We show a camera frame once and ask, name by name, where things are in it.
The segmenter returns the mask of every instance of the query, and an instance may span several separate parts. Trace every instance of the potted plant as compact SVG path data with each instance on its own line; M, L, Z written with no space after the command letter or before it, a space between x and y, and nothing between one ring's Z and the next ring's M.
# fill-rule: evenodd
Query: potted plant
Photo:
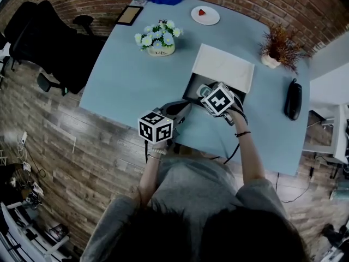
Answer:
M271 26L269 29L269 33L264 33L265 43L260 44L262 63L272 69L282 64L298 74L296 63L310 55L305 51L301 52L303 47L293 40L296 32L288 33L281 24Z
M176 49L173 37L179 37L183 30L175 27L172 20L159 20L157 25L146 26L144 34L136 34L136 44L141 51L147 50L151 56L167 56Z

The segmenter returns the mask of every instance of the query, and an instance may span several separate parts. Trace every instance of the sleeve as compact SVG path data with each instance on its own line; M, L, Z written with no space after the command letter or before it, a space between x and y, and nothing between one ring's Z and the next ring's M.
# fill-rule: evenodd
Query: sleeve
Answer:
M245 184L237 192L236 198L248 209L273 212L287 219L287 213L272 183L265 178Z
M80 262L102 262L116 245L120 228L137 209L137 203L127 196L118 196L104 211L89 239Z

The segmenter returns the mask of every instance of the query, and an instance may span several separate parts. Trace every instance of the brick wall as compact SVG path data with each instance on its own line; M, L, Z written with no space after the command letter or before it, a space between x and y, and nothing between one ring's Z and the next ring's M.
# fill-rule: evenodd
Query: brick wall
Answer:
M0 5L0 31L24 1L4 0ZM93 31L109 35L116 17L131 0L49 0L58 15L69 26L77 15L91 15ZM341 35L349 23L349 13L339 0L203 0L238 11L266 25L281 22L288 29L296 29L297 40L308 51L319 42L328 44Z

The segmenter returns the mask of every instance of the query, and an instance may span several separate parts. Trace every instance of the black and white cube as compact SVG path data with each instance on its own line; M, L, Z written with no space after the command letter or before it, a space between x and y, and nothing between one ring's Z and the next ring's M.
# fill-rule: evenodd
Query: black and white cube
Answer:
M172 138L173 120L149 111L138 119L138 135L152 144Z
M234 95L223 82L201 100L201 103L214 116L221 115L234 103Z

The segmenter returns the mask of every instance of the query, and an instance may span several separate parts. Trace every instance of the black hair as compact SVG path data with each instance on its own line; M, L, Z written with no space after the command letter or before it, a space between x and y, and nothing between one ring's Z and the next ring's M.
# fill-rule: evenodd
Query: black hair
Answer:
M191 243L188 220L152 200L129 218L117 238L108 262L190 261Z
M295 227L280 216L238 207L211 216L203 228L200 261L309 262Z

